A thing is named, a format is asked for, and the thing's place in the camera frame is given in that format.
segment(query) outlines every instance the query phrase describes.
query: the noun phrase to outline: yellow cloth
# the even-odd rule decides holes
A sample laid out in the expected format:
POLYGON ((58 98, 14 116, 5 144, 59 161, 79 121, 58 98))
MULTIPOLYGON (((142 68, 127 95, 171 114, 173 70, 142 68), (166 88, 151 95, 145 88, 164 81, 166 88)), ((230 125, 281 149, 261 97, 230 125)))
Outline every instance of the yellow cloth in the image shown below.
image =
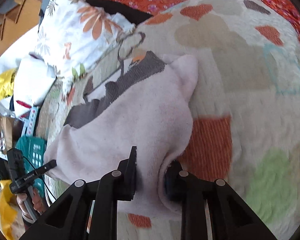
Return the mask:
POLYGON ((14 196, 9 188, 11 182, 10 179, 0 181, 2 188, 2 191, 0 192, 0 222, 2 233, 7 240, 14 240, 11 225, 18 214, 18 212, 9 205, 10 199, 14 196))
POLYGON ((9 69, 0 74, 0 100, 13 95, 14 77, 17 69, 9 69))

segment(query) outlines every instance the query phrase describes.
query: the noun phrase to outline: white pillow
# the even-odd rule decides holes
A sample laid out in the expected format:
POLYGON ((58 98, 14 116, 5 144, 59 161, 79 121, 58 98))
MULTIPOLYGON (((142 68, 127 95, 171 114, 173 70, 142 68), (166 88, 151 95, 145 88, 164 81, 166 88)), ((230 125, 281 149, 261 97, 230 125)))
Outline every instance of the white pillow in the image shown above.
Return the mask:
POLYGON ((30 106, 41 105, 55 79, 54 69, 48 67, 42 60, 29 55, 24 57, 14 79, 13 105, 15 115, 21 116, 29 111, 29 108, 20 105, 17 101, 30 106))
POLYGON ((109 15, 85 0, 50 0, 35 52, 64 78, 63 93, 135 28, 123 15, 109 15))

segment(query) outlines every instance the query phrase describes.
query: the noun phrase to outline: white bag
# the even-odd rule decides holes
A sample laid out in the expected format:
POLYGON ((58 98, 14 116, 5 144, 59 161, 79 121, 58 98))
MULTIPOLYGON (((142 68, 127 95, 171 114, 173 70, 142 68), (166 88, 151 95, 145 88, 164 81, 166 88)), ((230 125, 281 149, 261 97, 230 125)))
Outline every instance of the white bag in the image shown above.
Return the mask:
POLYGON ((18 69, 14 81, 13 104, 16 116, 21 116, 29 108, 20 105, 21 101, 30 106, 43 103, 52 84, 56 79, 54 69, 48 67, 42 60, 27 55, 18 69))

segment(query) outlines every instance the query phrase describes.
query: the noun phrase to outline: white floral pillow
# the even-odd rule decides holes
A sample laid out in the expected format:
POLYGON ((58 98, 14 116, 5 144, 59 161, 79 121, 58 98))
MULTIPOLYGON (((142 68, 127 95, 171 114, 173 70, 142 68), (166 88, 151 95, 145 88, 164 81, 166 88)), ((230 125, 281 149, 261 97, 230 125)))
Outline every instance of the white floral pillow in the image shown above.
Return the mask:
POLYGON ((135 28, 123 15, 109 15, 85 0, 50 0, 35 52, 63 78, 63 93, 135 28))

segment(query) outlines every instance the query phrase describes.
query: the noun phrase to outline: orange flower print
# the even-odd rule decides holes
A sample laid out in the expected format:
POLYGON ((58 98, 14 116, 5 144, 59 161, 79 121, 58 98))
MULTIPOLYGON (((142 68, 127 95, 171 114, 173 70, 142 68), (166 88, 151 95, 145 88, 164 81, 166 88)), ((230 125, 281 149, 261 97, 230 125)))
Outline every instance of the orange flower print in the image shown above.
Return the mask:
POLYGON ((65 43, 65 47, 66 47, 66 52, 65 52, 65 54, 63 55, 63 59, 68 59, 68 60, 70 60, 71 59, 71 57, 70 57, 70 49, 71 49, 71 42, 67 42, 67 43, 65 43))
POLYGON ((97 40, 102 32, 102 25, 104 23, 105 29, 113 34, 111 26, 122 30, 122 28, 114 23, 113 21, 106 18, 105 12, 103 10, 99 10, 98 8, 92 6, 86 6, 80 8, 78 13, 82 13, 80 18, 80 23, 88 20, 83 28, 83 32, 86 33, 92 29, 92 37, 94 40, 97 40))

